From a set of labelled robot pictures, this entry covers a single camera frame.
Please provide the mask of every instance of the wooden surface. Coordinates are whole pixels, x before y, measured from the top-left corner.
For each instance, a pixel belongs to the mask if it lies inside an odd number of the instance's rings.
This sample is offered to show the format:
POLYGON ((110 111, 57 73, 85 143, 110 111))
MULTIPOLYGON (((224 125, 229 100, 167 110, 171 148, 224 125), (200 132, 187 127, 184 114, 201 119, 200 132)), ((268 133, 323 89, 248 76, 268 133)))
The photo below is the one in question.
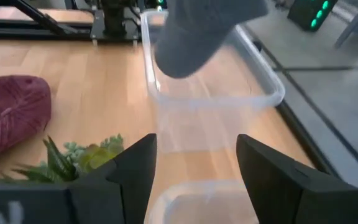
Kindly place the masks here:
MULTIPOLYGON (((49 12, 60 21, 89 19, 85 12, 49 12)), ((0 18, 23 16, 1 8, 0 18)), ((155 132, 155 110, 147 95, 141 46, 134 50, 125 45, 94 47, 91 42, 0 40, 0 76, 10 74, 35 75, 49 83, 52 119, 44 133, 1 153, 0 170, 18 162, 38 164, 45 160, 41 139, 46 135, 61 146, 65 141, 84 145, 100 142, 121 133, 125 146, 130 146, 155 132)), ((259 114, 249 124, 248 134, 311 166, 274 108, 259 114)), ((150 204, 171 185, 208 179, 241 179, 234 150, 159 153, 150 204)))

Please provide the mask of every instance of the gray floor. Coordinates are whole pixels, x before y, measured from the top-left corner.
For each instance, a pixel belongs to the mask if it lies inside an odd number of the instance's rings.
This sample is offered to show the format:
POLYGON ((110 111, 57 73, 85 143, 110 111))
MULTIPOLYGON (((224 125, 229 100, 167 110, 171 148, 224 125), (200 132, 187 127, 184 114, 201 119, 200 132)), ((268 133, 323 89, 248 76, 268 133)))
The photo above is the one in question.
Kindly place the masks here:
POLYGON ((319 31, 308 33, 289 21, 287 14, 272 7, 267 17, 246 26, 278 61, 277 67, 283 67, 295 81, 290 83, 278 73, 287 89, 289 107, 339 176, 358 186, 358 160, 294 87, 301 88, 358 153, 358 35, 351 35, 336 50, 333 45, 347 26, 345 22, 330 15, 319 31))

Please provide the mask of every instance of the black machine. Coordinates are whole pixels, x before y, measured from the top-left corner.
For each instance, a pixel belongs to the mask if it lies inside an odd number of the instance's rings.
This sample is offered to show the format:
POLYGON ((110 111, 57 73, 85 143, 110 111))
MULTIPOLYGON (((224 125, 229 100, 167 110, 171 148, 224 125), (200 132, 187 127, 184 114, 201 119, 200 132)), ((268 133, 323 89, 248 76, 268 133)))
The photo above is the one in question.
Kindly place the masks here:
MULTIPOLYGON (((166 8, 165 0, 154 0, 166 8)), ((0 39, 26 40, 93 40, 95 42, 131 42, 140 40, 139 12, 154 4, 143 0, 92 0, 93 9, 86 11, 94 14, 93 23, 57 22, 47 14, 41 13, 24 0, 0 0, 0 6, 13 6, 34 21, 0 19, 0 39), (132 13, 126 16, 124 11, 132 13)), ((74 0, 65 0, 68 9, 78 9, 74 0)))
MULTIPOLYGON (((156 155, 157 138, 149 134, 72 183, 0 185, 0 219, 13 224, 142 224, 156 155)), ((237 159, 260 224, 358 224, 357 188, 243 134, 237 139, 237 159)))
POLYGON ((316 32, 337 0, 295 0, 288 18, 305 31, 316 32))

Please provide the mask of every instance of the plastic container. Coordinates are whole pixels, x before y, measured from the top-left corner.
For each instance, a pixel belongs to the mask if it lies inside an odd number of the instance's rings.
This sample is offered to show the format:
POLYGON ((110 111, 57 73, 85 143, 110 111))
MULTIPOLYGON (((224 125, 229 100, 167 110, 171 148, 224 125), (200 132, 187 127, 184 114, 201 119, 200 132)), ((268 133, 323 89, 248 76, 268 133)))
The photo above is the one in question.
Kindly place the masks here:
POLYGON ((176 185, 154 204, 148 224, 257 224, 244 184, 201 181, 176 185))
POLYGON ((241 26, 235 26, 192 76, 164 75, 153 51, 167 15, 145 11, 141 19, 147 88, 157 107, 158 149, 199 151, 235 145, 237 135, 247 132, 260 110, 282 101, 283 84, 241 26))

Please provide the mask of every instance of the gray fabric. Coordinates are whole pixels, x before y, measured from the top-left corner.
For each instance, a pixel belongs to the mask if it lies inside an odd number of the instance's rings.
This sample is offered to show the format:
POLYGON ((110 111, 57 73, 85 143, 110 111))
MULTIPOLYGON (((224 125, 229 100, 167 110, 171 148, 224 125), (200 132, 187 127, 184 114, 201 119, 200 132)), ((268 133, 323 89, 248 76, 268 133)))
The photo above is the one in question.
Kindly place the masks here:
POLYGON ((169 15, 155 46, 163 73, 185 78, 202 67, 243 21, 267 14, 264 0, 168 0, 169 15))

